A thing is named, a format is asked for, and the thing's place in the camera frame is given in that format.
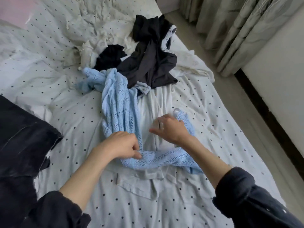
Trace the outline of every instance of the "black shirt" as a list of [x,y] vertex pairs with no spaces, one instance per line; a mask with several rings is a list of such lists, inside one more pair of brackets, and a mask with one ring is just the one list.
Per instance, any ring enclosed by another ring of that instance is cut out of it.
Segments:
[[[279,227],[304,228],[286,207],[268,191],[255,184],[254,178],[239,167],[234,167],[220,180],[213,198],[214,205],[236,228]],[[77,204],[53,191],[38,200],[24,219],[21,228],[86,228],[91,221]]]

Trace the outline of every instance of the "tiled floor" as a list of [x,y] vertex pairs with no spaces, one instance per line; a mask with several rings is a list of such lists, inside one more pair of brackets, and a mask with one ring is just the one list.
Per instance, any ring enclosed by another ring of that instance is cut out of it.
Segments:
[[304,181],[288,159],[234,76],[221,77],[200,46],[201,36],[195,25],[186,22],[179,11],[165,15],[177,26],[177,35],[189,50],[194,50],[213,70],[214,86],[226,108],[271,171],[289,210],[304,222]]

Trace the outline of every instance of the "pink pillow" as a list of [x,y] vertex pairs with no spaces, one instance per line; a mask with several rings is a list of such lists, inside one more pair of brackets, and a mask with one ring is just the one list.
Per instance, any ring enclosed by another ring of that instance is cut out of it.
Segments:
[[0,0],[0,19],[27,29],[35,0]]

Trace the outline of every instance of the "knit pattern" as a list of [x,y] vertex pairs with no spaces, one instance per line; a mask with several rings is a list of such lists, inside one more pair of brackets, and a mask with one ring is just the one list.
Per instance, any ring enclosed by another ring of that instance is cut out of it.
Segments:
[[[127,78],[117,72],[116,68],[97,71],[91,68],[84,68],[83,73],[86,79],[76,84],[76,88],[83,93],[92,89],[102,92],[101,110],[105,115],[102,120],[102,130],[105,137],[109,137],[117,131],[134,133],[138,139],[139,152],[142,154],[140,160],[129,158],[121,159],[124,166],[140,170],[150,169],[165,165],[183,167],[191,174],[201,174],[202,170],[196,162],[178,147],[165,153],[157,151],[142,150],[142,135],[139,130],[139,109],[137,106],[137,88],[128,89]],[[174,116],[178,120],[183,120],[184,125],[191,135],[194,128],[190,123],[187,114],[180,109],[175,109]]]

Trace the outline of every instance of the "forearm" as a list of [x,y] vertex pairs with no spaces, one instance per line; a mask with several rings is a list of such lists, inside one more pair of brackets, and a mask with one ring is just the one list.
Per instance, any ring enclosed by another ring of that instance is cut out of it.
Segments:
[[231,169],[229,165],[206,149],[196,137],[189,136],[185,138],[180,146],[199,165],[214,188],[216,188],[222,177]]
[[112,158],[107,153],[93,149],[59,191],[84,210],[102,171],[111,160]]

